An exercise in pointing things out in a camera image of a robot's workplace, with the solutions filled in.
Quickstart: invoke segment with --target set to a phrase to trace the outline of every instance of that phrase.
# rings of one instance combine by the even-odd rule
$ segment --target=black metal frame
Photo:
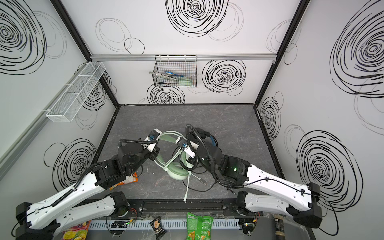
[[[91,53],[88,50],[87,46],[85,45],[85,42],[81,38],[79,32],[77,31],[74,23],[72,22],[71,18],[69,17],[68,12],[65,10],[64,5],[62,4],[61,0],[50,0],[54,8],[56,9],[57,13],[59,14],[60,18],[62,19],[63,23],[67,27],[68,31],[70,32],[72,38],[74,39],[75,43],[79,47],[80,51],[84,55],[85,59],[87,61],[91,61]],[[309,4],[310,0],[301,0],[299,3],[299,6],[296,9],[296,12],[293,16],[293,19],[288,27],[288,30],[284,36],[284,39],[281,43],[281,46],[277,52],[277,58],[275,62],[272,64],[271,68],[268,71],[268,74],[264,80],[264,83],[261,87],[261,90],[256,98],[256,101],[254,104],[252,103],[240,103],[240,104],[171,104],[173,106],[178,105],[253,105],[253,109],[255,111],[255,114],[257,116],[257,120],[260,124],[260,127],[262,129],[264,139],[266,141],[266,144],[268,146],[269,152],[272,157],[272,161],[275,165],[276,171],[278,173],[278,176],[281,178],[285,178],[283,171],[281,169],[281,166],[279,164],[278,158],[276,156],[276,153],[273,149],[272,142],[269,139],[269,136],[266,132],[265,126],[263,121],[260,118],[260,114],[258,113],[257,107],[260,104],[262,97],[264,96],[269,83],[271,82],[277,67],[281,60],[283,59],[284,53],[289,45],[289,42],[295,33],[295,30]],[[123,105],[130,105],[130,104],[119,104],[117,99],[115,98],[113,92],[111,91],[110,87],[108,86],[105,78],[102,76],[100,78],[100,84],[104,88],[105,92],[107,93],[108,97],[110,98],[111,102],[115,106],[116,110],[111,118],[111,121],[109,122],[108,128],[104,133],[104,136],[101,140],[101,143],[96,151],[96,154],[92,160],[92,163],[95,163],[98,161],[100,153],[104,147],[104,144],[107,140],[107,137],[111,131],[111,128],[113,126],[113,123],[115,121],[115,118],[117,116],[117,113],[120,110],[120,107]],[[147,106],[147,105],[153,105],[153,104],[132,104],[134,106]],[[82,202],[82,204],[90,203],[95,200],[85,200]],[[170,199],[170,200],[164,200],[164,199],[150,199],[150,200],[142,200],[142,199],[129,199],[128,200],[132,207],[135,208],[138,212],[138,214],[141,216],[143,212],[186,212],[186,211],[198,211],[198,212],[215,212],[218,214],[218,216],[234,216],[236,218],[247,218],[249,216],[241,216],[240,214],[237,214],[235,211],[233,211],[232,206],[234,206],[236,199],[192,199],[188,200],[187,203],[184,203],[181,199]],[[315,236],[312,232],[311,228],[307,228],[308,233],[310,235],[310,238],[315,240]]]
[[[64,25],[67,27],[68,31],[70,32],[73,40],[79,47],[81,53],[83,54],[86,61],[92,61],[91,59],[91,52],[88,50],[87,46],[85,45],[85,42],[81,38],[81,35],[77,31],[74,23],[72,22],[71,17],[69,16],[67,10],[65,9],[63,3],[60,0],[51,0],[52,5],[56,9],[57,13],[59,14],[61,20],[63,21]],[[101,86],[104,88],[105,92],[107,93],[109,99],[111,100],[113,106],[115,108],[119,107],[119,103],[113,94],[112,90],[108,86],[104,76],[101,76],[99,80]]]

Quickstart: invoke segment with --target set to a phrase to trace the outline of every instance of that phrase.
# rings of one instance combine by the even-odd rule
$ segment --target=black corner post
[[[301,21],[301,17],[303,16],[308,4],[310,3],[311,0],[301,0],[299,3],[299,6],[296,9],[295,14],[293,15],[292,21],[288,27],[287,32],[285,33],[285,36],[283,38],[283,41],[280,45],[279,50],[277,51],[277,57],[276,61],[272,64],[271,68],[268,71],[268,74],[264,80],[263,86],[256,98],[255,105],[256,108],[259,106],[260,102],[262,101],[262,98],[265,94],[265,91],[268,88],[269,83],[271,82],[277,67],[280,64],[280,61],[283,59],[284,53],[291,41],[291,38],[293,37],[293,34],[296,31],[297,26],[299,25],[299,22]]]
[[[86,61],[92,61],[91,52],[88,50],[87,46],[85,45],[85,42],[83,41],[79,32],[77,31],[77,29],[76,29],[75,25],[73,24],[67,10],[65,10],[65,7],[64,7],[63,3],[61,2],[61,0],[51,0],[51,3],[54,6],[54,8],[56,9],[57,13],[59,14],[61,20],[63,21],[63,23],[67,27],[68,31],[70,32],[73,40],[75,41],[75,43],[79,47],[81,53],[84,55],[85,60]],[[111,100],[111,102],[113,103],[115,108],[118,108],[119,103],[118,103],[116,97],[114,96],[114,94],[112,93],[112,91],[111,91],[109,85],[107,84],[103,75],[101,76],[99,82],[100,82],[101,86],[103,87],[103,89],[105,90],[105,92],[107,93],[109,99]]]

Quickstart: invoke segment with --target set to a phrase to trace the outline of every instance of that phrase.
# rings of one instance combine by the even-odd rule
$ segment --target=bottle with black label
[[[275,218],[276,240],[285,240],[283,216],[275,214],[273,217]]]

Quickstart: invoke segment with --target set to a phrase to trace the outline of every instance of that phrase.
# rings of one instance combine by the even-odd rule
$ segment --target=green chip bag
[[[213,217],[187,214],[187,240],[210,240]]]

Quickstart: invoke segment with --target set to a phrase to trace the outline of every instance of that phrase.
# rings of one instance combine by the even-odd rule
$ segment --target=metal rail
[[[277,57],[275,53],[243,53],[243,54],[113,54],[92,55],[92,61],[155,61],[155,56],[169,56],[169,60],[183,61],[185,56],[195,55],[199,61],[211,60],[272,60]]]

